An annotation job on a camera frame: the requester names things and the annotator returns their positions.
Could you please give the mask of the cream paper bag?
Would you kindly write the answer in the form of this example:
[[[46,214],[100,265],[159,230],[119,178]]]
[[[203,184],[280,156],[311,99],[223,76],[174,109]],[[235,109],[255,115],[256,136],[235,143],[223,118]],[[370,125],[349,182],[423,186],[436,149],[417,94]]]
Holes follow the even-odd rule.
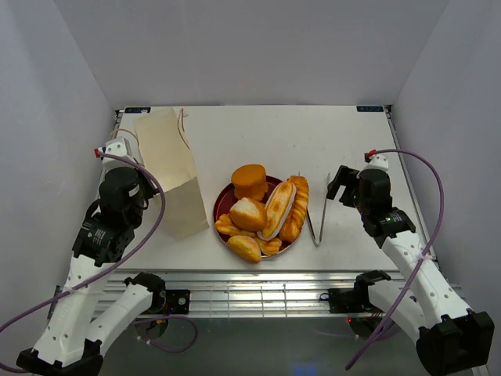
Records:
[[[165,195],[163,229],[175,240],[208,228],[195,161],[181,123],[171,107],[133,121],[139,153]]]

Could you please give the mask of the long braided pastry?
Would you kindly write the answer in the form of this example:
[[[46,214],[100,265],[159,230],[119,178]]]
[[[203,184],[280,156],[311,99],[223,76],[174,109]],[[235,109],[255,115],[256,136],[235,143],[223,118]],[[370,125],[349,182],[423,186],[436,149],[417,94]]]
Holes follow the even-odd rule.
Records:
[[[281,241],[293,243],[301,234],[302,227],[308,212],[309,185],[304,176],[292,175],[288,179],[296,187],[296,195],[289,215],[287,216],[280,232]]]

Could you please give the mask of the round orange bun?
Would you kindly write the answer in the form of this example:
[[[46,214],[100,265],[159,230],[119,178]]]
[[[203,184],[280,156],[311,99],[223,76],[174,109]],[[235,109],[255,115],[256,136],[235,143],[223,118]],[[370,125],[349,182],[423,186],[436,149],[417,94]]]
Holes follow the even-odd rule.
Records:
[[[246,164],[235,170],[231,176],[236,199],[250,198],[261,201],[268,192],[266,170],[263,165]]]

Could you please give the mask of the sugared round bread roll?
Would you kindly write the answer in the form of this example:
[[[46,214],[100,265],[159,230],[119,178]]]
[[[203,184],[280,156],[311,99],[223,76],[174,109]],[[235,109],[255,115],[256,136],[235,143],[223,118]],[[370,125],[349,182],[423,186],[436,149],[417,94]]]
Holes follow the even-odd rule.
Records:
[[[262,231],[267,224],[265,208],[256,200],[244,197],[238,200],[229,210],[232,222],[242,230]]]

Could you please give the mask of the golden turnover bread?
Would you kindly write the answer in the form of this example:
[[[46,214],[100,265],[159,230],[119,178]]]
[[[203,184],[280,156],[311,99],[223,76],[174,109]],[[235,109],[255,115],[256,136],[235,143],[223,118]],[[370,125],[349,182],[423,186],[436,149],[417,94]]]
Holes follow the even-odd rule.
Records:
[[[261,249],[252,237],[235,235],[228,239],[227,245],[236,255],[247,262],[257,264],[261,261]]]

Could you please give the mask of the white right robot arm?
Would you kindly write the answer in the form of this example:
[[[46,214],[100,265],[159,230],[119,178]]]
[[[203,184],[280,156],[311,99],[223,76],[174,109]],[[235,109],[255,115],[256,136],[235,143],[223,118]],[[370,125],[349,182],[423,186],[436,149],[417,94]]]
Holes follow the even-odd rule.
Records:
[[[331,312],[379,309],[389,314],[414,342],[430,375],[448,375],[487,363],[495,324],[486,312],[475,312],[454,291],[424,245],[409,216],[392,204],[391,182],[384,168],[358,171],[340,166],[327,186],[335,198],[361,215],[364,230],[396,265],[403,288],[382,270],[356,277],[346,292],[328,291]]]

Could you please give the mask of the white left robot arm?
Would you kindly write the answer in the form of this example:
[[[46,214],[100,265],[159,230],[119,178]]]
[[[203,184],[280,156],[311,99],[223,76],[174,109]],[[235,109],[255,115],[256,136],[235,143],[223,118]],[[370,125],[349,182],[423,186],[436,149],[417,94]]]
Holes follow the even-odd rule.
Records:
[[[165,282],[141,272],[125,280],[125,293],[98,318],[93,316],[110,273],[128,255],[126,247],[142,223],[159,182],[126,157],[106,172],[99,197],[88,208],[72,247],[67,281],[51,299],[54,306],[42,336],[20,352],[16,364],[38,375],[97,375],[110,345],[141,313],[162,309]]]

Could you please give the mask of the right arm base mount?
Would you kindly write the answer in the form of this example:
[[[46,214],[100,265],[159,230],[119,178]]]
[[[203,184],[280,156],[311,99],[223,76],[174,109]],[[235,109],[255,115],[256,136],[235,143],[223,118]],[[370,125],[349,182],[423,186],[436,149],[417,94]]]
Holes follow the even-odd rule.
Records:
[[[368,313],[375,309],[367,297],[354,289],[330,288],[320,294],[319,300],[328,304],[330,313]]]

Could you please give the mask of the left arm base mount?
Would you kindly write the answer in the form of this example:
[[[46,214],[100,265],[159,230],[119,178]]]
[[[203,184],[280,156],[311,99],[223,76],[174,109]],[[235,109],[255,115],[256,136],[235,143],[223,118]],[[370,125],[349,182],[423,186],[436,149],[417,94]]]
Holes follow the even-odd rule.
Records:
[[[158,313],[186,315],[189,313],[191,291],[165,290],[159,294]]]

